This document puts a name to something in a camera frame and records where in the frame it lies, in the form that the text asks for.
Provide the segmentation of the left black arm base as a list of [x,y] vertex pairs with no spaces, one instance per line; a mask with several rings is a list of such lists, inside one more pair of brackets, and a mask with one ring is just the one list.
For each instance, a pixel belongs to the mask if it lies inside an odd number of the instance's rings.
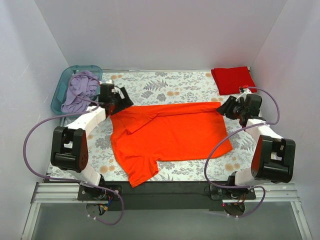
[[[103,183],[101,186],[115,191],[119,195],[122,193],[122,185],[120,184]],[[79,186],[79,191],[77,195],[77,200],[79,201],[108,201],[111,198],[116,201],[119,200],[119,197],[112,192],[105,191],[96,187],[89,187],[85,185]]]

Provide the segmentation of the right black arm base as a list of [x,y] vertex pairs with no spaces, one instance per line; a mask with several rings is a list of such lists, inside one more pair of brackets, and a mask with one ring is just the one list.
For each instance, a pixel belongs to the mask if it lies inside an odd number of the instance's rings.
[[245,198],[246,200],[255,200],[255,191],[247,188],[218,188],[209,185],[208,195],[212,200],[238,200]]

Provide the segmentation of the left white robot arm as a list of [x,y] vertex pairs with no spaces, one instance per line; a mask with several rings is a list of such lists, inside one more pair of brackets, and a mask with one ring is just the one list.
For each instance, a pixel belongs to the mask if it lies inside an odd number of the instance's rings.
[[133,105],[126,89],[113,83],[100,85],[98,103],[99,106],[91,102],[86,113],[67,126],[54,129],[50,156],[52,166],[69,172],[87,186],[91,185],[89,194],[95,200],[103,199],[107,191],[101,184],[103,177],[89,164],[87,137],[107,117]]

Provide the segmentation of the orange t shirt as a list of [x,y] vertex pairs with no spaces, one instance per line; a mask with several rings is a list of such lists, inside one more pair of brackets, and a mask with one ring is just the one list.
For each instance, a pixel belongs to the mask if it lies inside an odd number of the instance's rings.
[[217,158],[233,147],[220,102],[131,106],[110,117],[114,157],[135,188],[158,174],[158,162]]

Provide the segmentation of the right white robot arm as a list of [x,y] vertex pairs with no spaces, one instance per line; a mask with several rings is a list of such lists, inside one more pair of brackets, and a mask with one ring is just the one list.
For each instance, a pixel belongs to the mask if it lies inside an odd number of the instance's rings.
[[293,177],[296,143],[275,133],[260,116],[262,97],[243,93],[230,96],[217,108],[228,119],[239,124],[256,142],[251,167],[234,172],[228,179],[227,195],[237,199],[245,192],[244,186],[256,186],[266,182],[289,183]]

